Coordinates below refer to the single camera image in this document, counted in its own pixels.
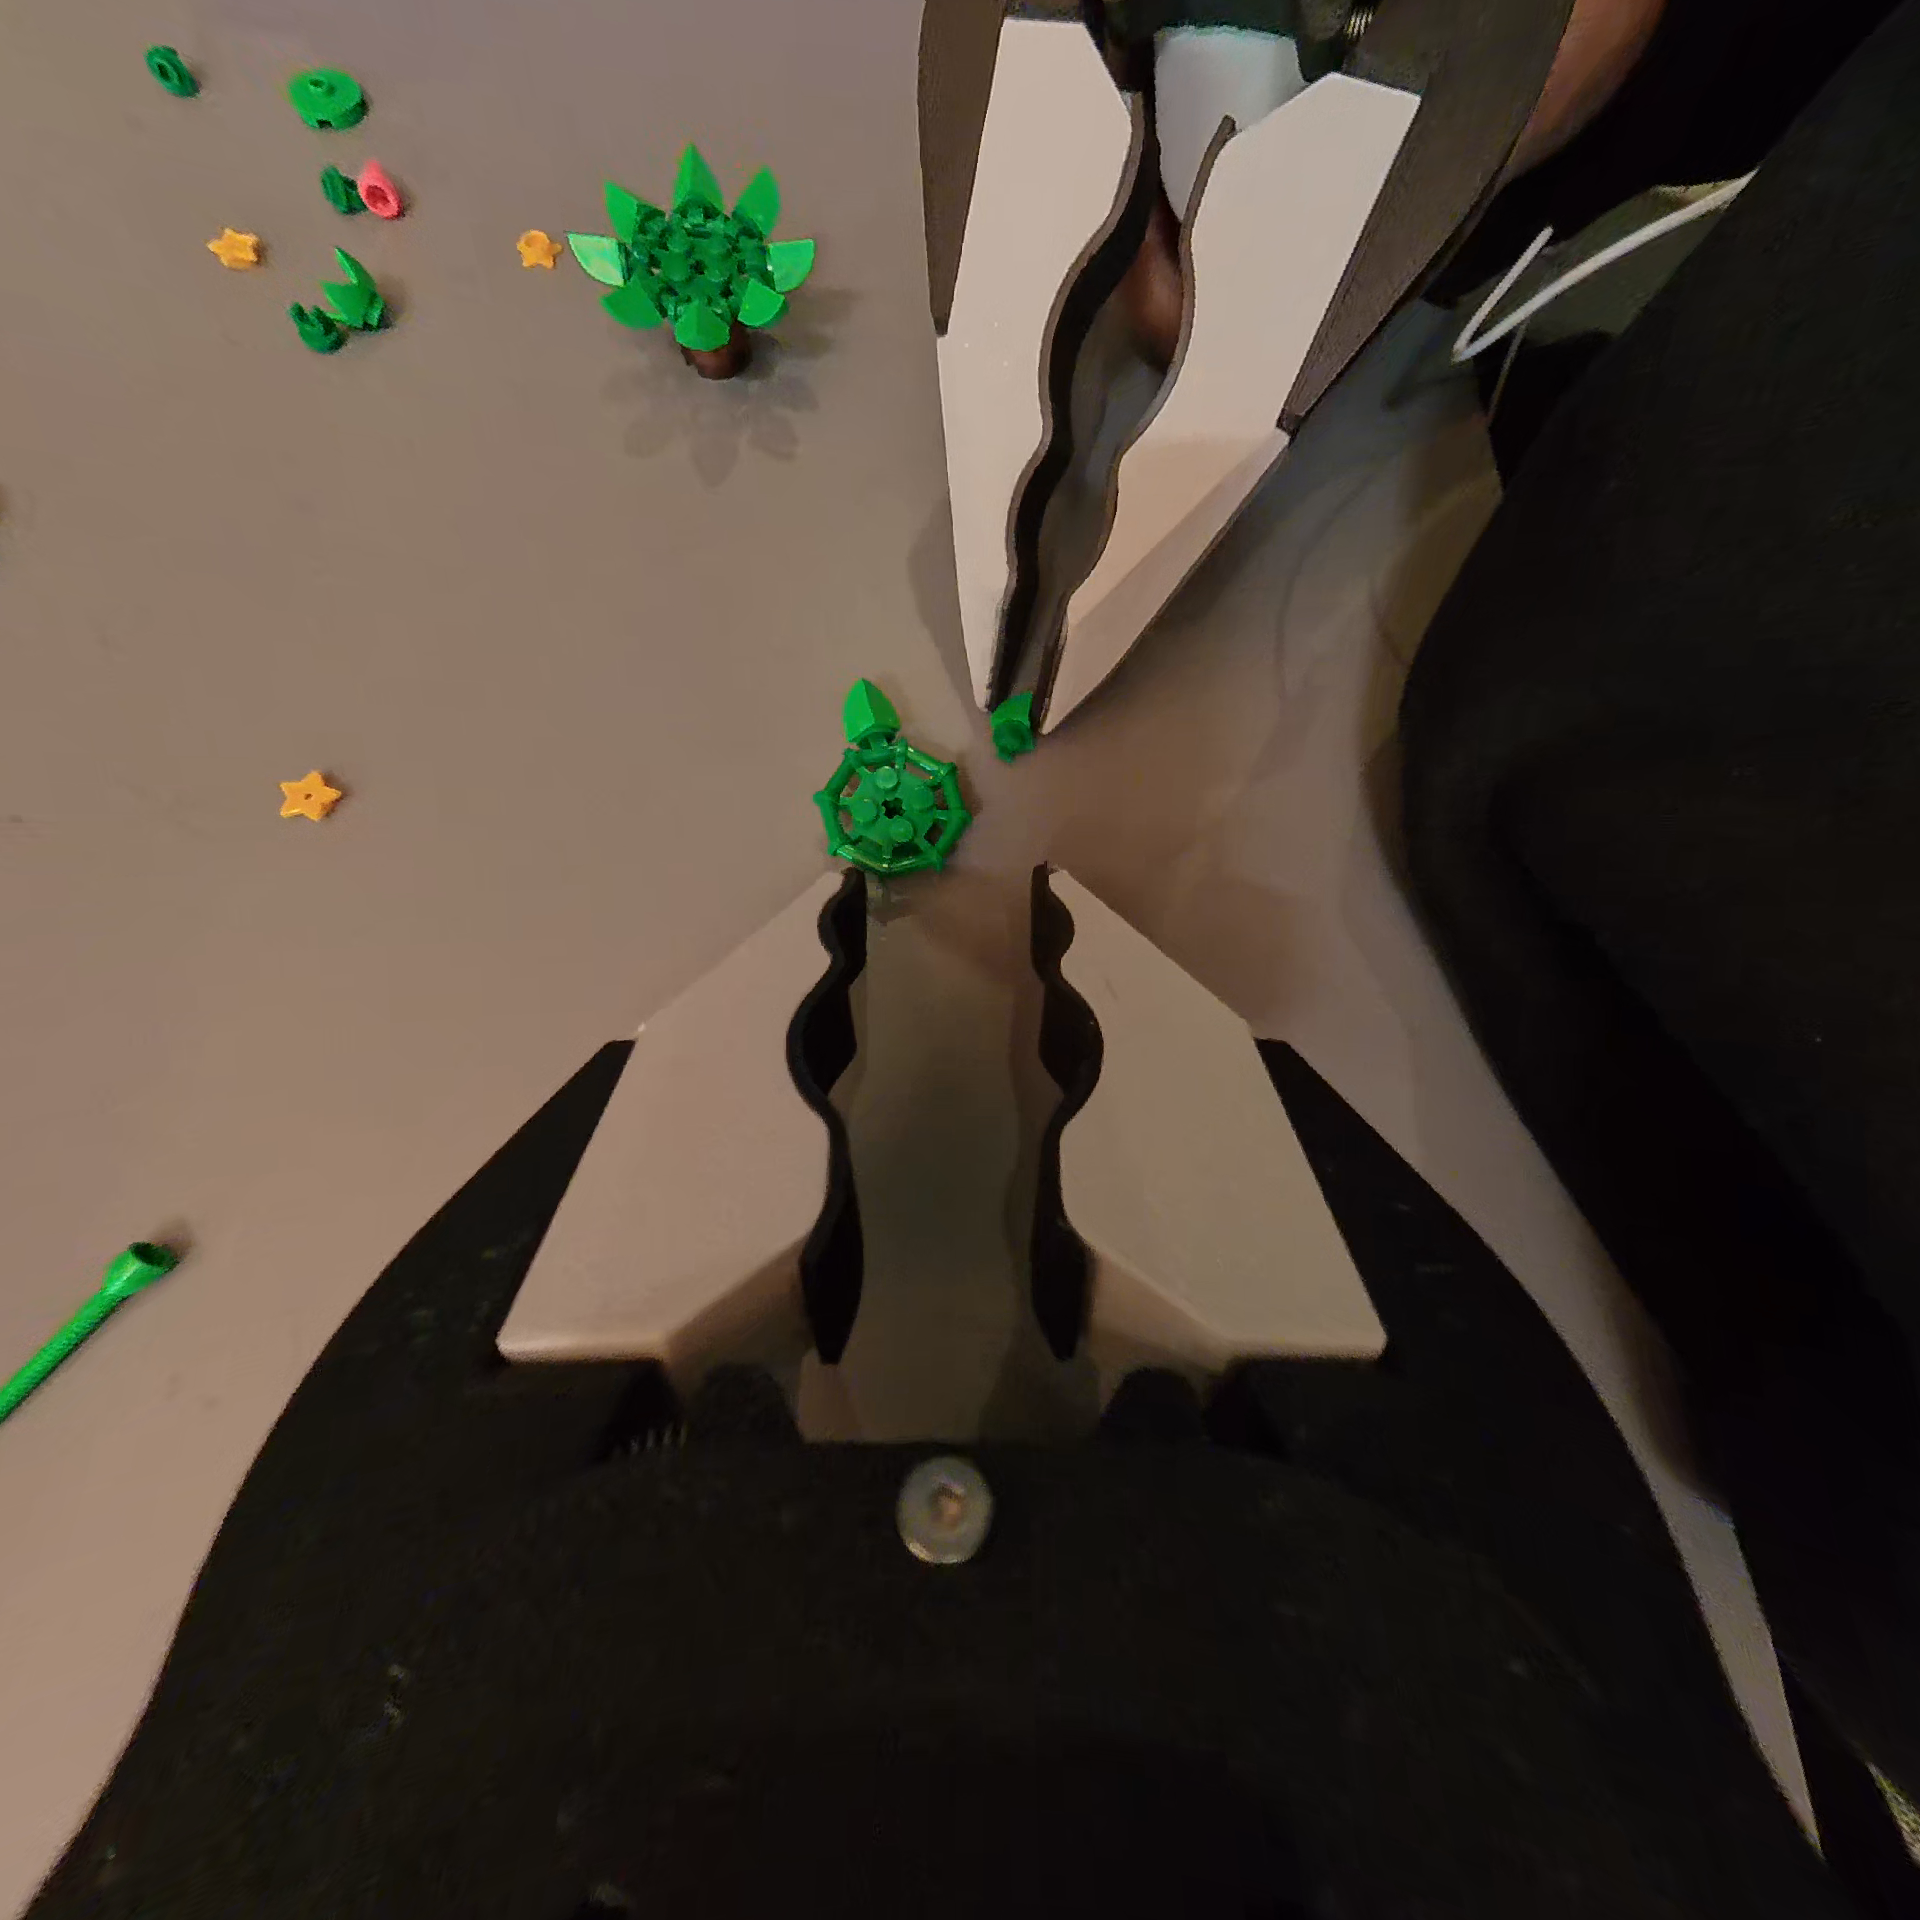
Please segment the green toy web disc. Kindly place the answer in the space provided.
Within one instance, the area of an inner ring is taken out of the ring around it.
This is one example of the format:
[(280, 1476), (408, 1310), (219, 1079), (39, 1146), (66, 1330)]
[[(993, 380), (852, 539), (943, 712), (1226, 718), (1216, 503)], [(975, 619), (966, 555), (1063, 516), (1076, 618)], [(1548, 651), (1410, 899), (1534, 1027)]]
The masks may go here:
[(972, 828), (955, 765), (900, 735), (851, 746), (812, 799), (828, 855), (880, 878), (940, 872)]

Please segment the large green leaf wheel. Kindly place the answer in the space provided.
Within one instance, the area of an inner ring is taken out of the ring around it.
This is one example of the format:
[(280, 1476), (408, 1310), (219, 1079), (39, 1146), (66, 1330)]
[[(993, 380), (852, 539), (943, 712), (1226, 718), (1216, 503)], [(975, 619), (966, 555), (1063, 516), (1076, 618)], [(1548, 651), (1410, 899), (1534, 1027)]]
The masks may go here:
[(777, 174), (763, 167), (730, 194), (695, 142), (665, 199), (611, 181), (604, 206), (609, 226), (569, 231), (567, 254), (616, 324), (660, 333), (708, 382), (747, 372), (818, 266), (814, 238), (782, 234)]

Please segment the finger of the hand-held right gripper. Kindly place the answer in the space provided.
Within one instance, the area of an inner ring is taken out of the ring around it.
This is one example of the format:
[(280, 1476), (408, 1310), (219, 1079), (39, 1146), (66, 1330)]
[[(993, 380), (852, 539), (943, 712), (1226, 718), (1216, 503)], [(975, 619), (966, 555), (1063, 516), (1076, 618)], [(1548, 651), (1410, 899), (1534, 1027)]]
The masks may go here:
[(978, 709), (1018, 693), (1073, 380), (1145, 226), (1151, 109), (1099, 16), (934, 21), (934, 106), (976, 107), (934, 179), (934, 327), (959, 623)]
[(1183, 229), (1180, 347), (1105, 488), (1040, 734), (1114, 677), (1281, 464), (1290, 392), (1422, 103), (1335, 74), (1249, 127), (1220, 117)]

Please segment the person's right hand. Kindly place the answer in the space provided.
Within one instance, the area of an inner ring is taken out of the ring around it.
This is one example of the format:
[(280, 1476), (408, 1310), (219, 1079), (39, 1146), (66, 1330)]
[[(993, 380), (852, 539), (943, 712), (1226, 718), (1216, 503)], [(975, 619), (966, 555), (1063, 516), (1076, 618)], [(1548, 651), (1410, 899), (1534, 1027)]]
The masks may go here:
[(1169, 372), (1185, 336), (1183, 224), (1155, 187), (1139, 251), (1120, 279), (1120, 308), (1139, 357)]

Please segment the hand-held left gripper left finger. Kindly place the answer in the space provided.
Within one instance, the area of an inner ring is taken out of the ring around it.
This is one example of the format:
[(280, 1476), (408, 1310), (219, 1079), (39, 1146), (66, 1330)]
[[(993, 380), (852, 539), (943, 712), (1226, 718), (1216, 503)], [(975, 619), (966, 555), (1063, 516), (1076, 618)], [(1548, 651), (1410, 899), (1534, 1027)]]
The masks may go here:
[(866, 1252), (833, 1093), (866, 956), (868, 885), (840, 871), (639, 1027), (504, 1359), (640, 1363), (683, 1400), (730, 1364), (798, 1390), (844, 1363)]

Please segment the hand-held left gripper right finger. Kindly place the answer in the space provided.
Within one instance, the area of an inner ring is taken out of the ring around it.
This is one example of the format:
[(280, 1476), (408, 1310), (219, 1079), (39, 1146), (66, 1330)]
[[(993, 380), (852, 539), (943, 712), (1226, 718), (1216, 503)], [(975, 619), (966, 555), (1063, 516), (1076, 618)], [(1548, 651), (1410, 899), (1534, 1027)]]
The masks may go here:
[(1081, 879), (1031, 872), (1040, 1139), (1030, 1294), (1112, 1405), (1250, 1363), (1376, 1363), (1388, 1333), (1252, 1027)]

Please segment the green toy stalk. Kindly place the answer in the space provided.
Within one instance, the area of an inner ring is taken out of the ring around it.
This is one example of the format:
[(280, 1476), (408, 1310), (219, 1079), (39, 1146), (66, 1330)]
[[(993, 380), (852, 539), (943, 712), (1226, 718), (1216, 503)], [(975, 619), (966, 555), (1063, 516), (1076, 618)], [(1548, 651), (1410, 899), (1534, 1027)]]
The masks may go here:
[(123, 1304), (166, 1280), (178, 1264), (178, 1251), (161, 1242), (134, 1242), (114, 1254), (82, 1304), (2, 1382), (2, 1421), (12, 1420), (27, 1399), (70, 1364)]

